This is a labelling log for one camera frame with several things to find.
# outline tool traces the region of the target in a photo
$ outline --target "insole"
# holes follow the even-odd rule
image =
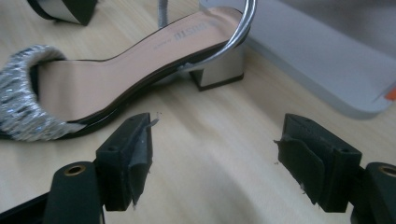
[[[39,103],[59,119],[83,119],[157,69],[229,40],[240,19],[233,8],[215,7],[174,22],[107,61],[40,65]]]

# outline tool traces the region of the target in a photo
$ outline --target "silver glitter strap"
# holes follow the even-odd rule
[[[12,55],[0,71],[0,130],[19,141],[52,140],[74,133],[84,125],[56,119],[37,103],[29,78],[38,63],[64,60],[54,47],[34,45]]]

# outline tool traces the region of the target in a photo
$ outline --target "block heel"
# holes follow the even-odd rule
[[[244,44],[231,49],[224,56],[190,71],[199,91],[226,85],[244,78]]]

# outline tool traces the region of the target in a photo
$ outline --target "wooden surface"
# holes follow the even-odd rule
[[[59,48],[70,59],[106,59],[157,29],[154,0],[103,0],[87,27],[45,21],[26,1],[0,1],[0,64],[33,44]],[[171,0],[170,21],[198,10],[198,1]],[[106,223],[349,223],[312,205],[286,168],[273,140],[285,113],[315,120],[371,161],[396,163],[396,105],[370,120],[347,118],[279,68],[247,49],[245,79],[198,92],[176,78],[135,100],[104,129],[54,142],[0,142],[0,212],[50,189],[53,173],[94,152],[132,115],[160,114],[152,128],[154,163],[134,210],[106,213]]]

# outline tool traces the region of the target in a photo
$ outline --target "black plastic part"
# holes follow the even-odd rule
[[[0,214],[1,224],[40,224],[43,221],[48,193]]]
[[[37,13],[41,18],[45,20],[57,20],[56,18],[51,17],[44,9],[38,4],[36,0],[27,0],[30,7]]]
[[[63,0],[64,4],[81,25],[88,25],[93,15],[97,0]]]
[[[325,212],[345,212],[351,179],[360,169],[361,153],[311,119],[287,114],[278,159],[313,204]]]
[[[372,162],[363,176],[370,206],[376,223],[396,223],[396,166]]]
[[[105,223],[92,162],[71,163],[55,173],[43,223]]]
[[[107,211],[125,211],[131,201],[136,204],[152,164],[149,114],[125,120],[96,151],[95,164]]]
[[[32,9],[45,20],[60,20],[55,15],[50,15],[37,2],[37,0],[27,0]],[[97,0],[63,0],[64,5],[81,25],[88,25],[93,15]]]

